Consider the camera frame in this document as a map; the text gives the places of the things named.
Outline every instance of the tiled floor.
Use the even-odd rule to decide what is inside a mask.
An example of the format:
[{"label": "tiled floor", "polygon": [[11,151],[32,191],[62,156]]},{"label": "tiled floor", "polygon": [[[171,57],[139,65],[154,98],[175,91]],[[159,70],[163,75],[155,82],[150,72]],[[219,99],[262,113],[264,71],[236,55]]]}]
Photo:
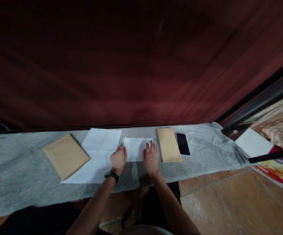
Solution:
[{"label": "tiled floor", "polygon": [[[111,194],[100,228],[118,234],[128,209],[126,224],[137,221],[147,190]],[[283,234],[283,189],[250,168],[183,180],[180,190],[183,208],[201,234]]]}]

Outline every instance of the manila envelope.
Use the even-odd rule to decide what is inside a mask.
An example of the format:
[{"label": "manila envelope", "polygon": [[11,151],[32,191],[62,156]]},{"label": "manila envelope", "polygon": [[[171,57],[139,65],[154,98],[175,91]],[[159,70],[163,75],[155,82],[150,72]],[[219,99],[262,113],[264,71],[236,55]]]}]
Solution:
[{"label": "manila envelope", "polygon": [[157,128],[157,134],[161,148],[162,162],[181,162],[181,153],[173,128]]},{"label": "manila envelope", "polygon": [[43,151],[63,181],[90,160],[70,134],[44,147]]}]

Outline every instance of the black watch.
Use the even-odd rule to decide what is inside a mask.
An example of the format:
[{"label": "black watch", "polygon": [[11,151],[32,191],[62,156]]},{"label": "black watch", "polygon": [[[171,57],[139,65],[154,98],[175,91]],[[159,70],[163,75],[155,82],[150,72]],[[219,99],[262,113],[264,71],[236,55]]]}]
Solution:
[{"label": "black watch", "polygon": [[104,177],[105,178],[113,177],[115,179],[115,183],[117,183],[119,179],[119,176],[115,174],[113,171],[108,171],[107,173],[104,174]]}]

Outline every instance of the white paper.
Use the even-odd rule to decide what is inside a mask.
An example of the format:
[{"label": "white paper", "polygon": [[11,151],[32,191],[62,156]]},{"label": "white paper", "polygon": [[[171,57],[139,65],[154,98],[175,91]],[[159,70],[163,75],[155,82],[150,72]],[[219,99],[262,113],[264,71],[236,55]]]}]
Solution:
[{"label": "white paper", "polygon": [[90,160],[61,183],[103,183],[111,170],[110,156],[117,150],[122,130],[91,128],[82,143]]},{"label": "white paper", "polygon": [[270,141],[251,128],[248,128],[235,143],[248,153],[250,158],[268,154],[273,148]]},{"label": "white paper", "polygon": [[126,147],[126,162],[142,162],[142,151],[146,148],[146,143],[150,146],[153,138],[123,138],[124,147]]}]

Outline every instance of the black phone screen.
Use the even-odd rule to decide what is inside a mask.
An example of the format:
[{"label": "black phone screen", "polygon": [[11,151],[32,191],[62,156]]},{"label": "black phone screen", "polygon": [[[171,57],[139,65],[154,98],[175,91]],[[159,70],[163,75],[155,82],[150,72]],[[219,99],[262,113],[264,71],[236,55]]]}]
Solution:
[{"label": "black phone screen", "polygon": [[176,133],[176,138],[177,138],[178,148],[180,150],[181,155],[190,156],[186,135],[181,134],[181,133]]}]

